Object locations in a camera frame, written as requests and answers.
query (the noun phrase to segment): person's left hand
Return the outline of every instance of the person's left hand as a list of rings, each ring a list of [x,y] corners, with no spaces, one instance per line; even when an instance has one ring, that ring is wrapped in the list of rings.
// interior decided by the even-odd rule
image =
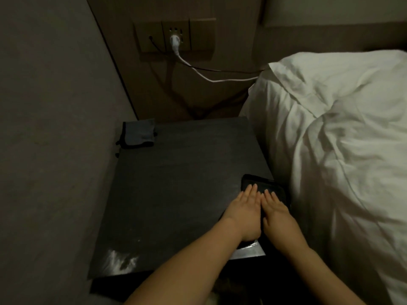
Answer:
[[[234,221],[242,241],[253,241],[260,237],[260,201],[257,184],[249,185],[230,203],[222,216],[222,219],[230,218]]]

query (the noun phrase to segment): dark tabletop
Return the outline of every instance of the dark tabletop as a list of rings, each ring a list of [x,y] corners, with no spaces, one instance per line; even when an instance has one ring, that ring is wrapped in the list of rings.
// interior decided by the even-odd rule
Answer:
[[[153,147],[120,152],[89,278],[157,268],[216,223],[243,174],[272,179],[244,117],[156,132]]]

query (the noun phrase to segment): folded gray cloth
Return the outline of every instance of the folded gray cloth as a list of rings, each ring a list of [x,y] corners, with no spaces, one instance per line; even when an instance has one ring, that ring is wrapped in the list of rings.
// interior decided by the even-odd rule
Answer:
[[[141,120],[123,122],[122,134],[116,145],[120,144],[123,149],[140,148],[154,145],[155,120]]]

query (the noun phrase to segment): wall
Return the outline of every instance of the wall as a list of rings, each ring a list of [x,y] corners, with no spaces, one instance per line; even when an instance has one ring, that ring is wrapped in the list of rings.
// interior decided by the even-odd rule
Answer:
[[[0,7],[2,304],[110,304],[89,295],[93,246],[135,118],[86,0]]]
[[[267,0],[263,24],[378,24],[407,21],[407,0]]]
[[[251,82],[211,84],[159,54],[143,54],[134,23],[216,17],[212,56],[183,53],[194,65],[251,71],[299,51],[399,47],[407,23],[264,28],[265,0],[88,0],[141,119],[159,122],[236,116]],[[247,75],[205,73],[210,78]]]

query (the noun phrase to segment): forearm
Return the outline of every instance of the forearm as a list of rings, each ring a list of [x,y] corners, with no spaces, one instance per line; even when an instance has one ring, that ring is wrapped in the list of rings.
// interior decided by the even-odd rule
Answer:
[[[294,268],[324,305],[365,305],[312,249],[289,255]]]
[[[203,303],[240,241],[241,235],[232,220],[219,221],[158,268],[126,304]]]

